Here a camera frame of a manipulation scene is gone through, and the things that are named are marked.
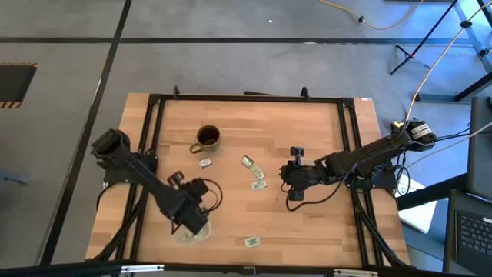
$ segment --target paper money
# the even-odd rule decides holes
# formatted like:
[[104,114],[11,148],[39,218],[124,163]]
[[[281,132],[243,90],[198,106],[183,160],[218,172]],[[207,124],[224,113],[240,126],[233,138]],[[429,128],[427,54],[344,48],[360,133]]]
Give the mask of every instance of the paper money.
[[264,179],[264,173],[263,171],[260,169],[259,166],[255,166],[251,169],[251,171],[253,171],[253,174],[256,176],[256,178],[258,178],[259,180],[263,180]]
[[261,245],[261,239],[260,239],[260,237],[246,238],[246,239],[244,239],[244,245],[248,248],[258,247]]
[[253,164],[254,164],[254,161],[252,158],[244,155],[242,158],[241,158],[241,164],[243,164],[244,166],[246,166],[247,168],[250,168]]
[[204,169],[207,166],[212,165],[212,160],[210,158],[205,158],[205,159],[200,160],[200,162],[198,164],[200,165],[200,169]]
[[190,245],[196,242],[200,242],[206,238],[211,233],[210,222],[207,222],[204,227],[198,232],[198,234],[193,235],[186,227],[182,226],[180,229],[173,235],[173,239],[178,245]]
[[253,188],[253,190],[260,190],[266,188],[267,183],[265,180],[254,181],[251,183],[251,187]]

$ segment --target coffee mug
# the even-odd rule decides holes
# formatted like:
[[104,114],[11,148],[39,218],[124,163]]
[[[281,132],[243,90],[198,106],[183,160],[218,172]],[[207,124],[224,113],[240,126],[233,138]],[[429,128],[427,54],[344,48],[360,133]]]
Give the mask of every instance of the coffee mug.
[[213,152],[217,150],[221,143],[221,133],[213,125],[202,126],[197,132],[197,143],[190,146],[190,152],[193,154],[206,151]]

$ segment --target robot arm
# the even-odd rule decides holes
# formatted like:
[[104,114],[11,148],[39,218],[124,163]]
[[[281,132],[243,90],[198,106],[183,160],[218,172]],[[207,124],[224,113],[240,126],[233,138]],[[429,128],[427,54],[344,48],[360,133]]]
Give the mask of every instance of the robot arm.
[[207,223],[208,212],[201,209],[201,197],[208,191],[203,179],[193,179],[181,184],[184,178],[176,172],[168,179],[172,185],[165,185],[145,164],[145,157],[130,151],[128,136],[110,129],[93,144],[92,154],[101,167],[113,165],[123,169],[136,182],[147,189],[154,197],[161,213],[176,225],[184,225],[195,235]]
[[314,166],[302,165],[303,148],[292,147],[293,161],[281,167],[281,178],[291,186],[289,200],[302,201],[304,190],[317,184],[330,185],[342,180],[347,174],[368,179],[375,168],[405,151],[425,151],[434,147],[436,135],[425,122],[411,121],[406,127],[393,130],[354,151],[341,151],[314,161]]

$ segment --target wooden table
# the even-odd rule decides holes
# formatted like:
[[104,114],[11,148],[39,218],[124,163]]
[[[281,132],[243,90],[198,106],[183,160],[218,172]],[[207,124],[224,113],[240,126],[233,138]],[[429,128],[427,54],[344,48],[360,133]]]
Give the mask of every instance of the wooden table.
[[[119,128],[130,137],[132,151],[138,145],[147,100],[148,94],[131,93],[121,118]],[[356,98],[355,105],[362,143],[380,138],[373,102]],[[188,150],[189,145],[194,142],[197,130],[206,124],[216,125],[221,130],[221,147],[212,154],[193,155]],[[352,134],[349,137],[354,149]],[[181,170],[187,180],[197,177],[213,179],[224,190],[224,201],[210,214],[212,230],[208,239],[190,246],[177,246],[171,237],[171,223],[159,212],[151,196],[146,208],[138,261],[360,267],[349,189],[340,188],[332,199],[323,204],[307,205],[296,212],[285,208],[286,195],[280,189],[278,173],[279,168],[291,159],[291,146],[305,148],[306,163],[343,150],[337,106],[290,102],[166,101],[157,150],[160,158],[158,177],[166,180],[170,174]],[[239,162],[242,155],[253,158],[255,165],[264,170],[266,189],[251,189],[255,177]],[[213,165],[200,169],[198,161],[206,156],[211,157]],[[97,255],[119,228],[128,187],[128,184],[116,185],[103,196],[87,258]],[[334,187],[318,185],[310,188],[305,193],[305,200],[322,199]],[[394,199],[378,189],[373,190],[372,195],[378,229],[400,259],[409,263]],[[213,202],[214,196],[204,197],[206,205]],[[260,247],[244,247],[244,238],[251,236],[261,237]],[[131,238],[132,231],[124,257],[129,257]],[[374,262],[367,230],[365,238],[370,261]]]

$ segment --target gray floor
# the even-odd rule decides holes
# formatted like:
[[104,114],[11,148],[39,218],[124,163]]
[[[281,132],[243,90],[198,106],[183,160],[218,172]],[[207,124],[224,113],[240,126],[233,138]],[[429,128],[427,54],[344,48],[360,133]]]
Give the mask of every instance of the gray floor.
[[[464,2],[473,8],[473,1]],[[2,1],[0,36],[111,37],[124,1],[33,3]],[[383,0],[343,3],[375,25],[389,25],[414,5]],[[409,21],[376,32],[316,0],[140,0],[132,4],[123,36],[422,38],[446,7],[423,4]],[[487,27],[477,19],[477,25]],[[452,11],[433,38],[453,37],[459,22]],[[490,27],[485,27],[477,33],[487,42]],[[412,50],[415,45],[404,47]],[[443,45],[426,46],[417,57],[432,64],[443,50]],[[39,64],[22,107],[0,109],[0,168],[31,179],[26,187],[0,185],[0,268],[36,263],[107,53],[108,45],[0,45],[0,62]],[[250,90],[298,95],[307,86],[316,96],[368,97],[374,100],[381,133],[386,134],[390,122],[404,117],[427,72],[407,64],[389,76],[402,58],[393,45],[120,45],[91,141],[118,126],[129,92],[171,93],[173,85],[184,94]],[[485,73],[473,48],[456,46],[422,92],[456,94]],[[447,135],[467,127],[470,106],[417,103],[412,116],[427,121],[438,135]],[[408,161],[420,155],[411,153]],[[461,159],[452,162],[454,156]],[[432,185],[465,172],[466,157],[463,143],[411,167],[411,177]],[[86,153],[54,262],[83,260],[102,175]]]

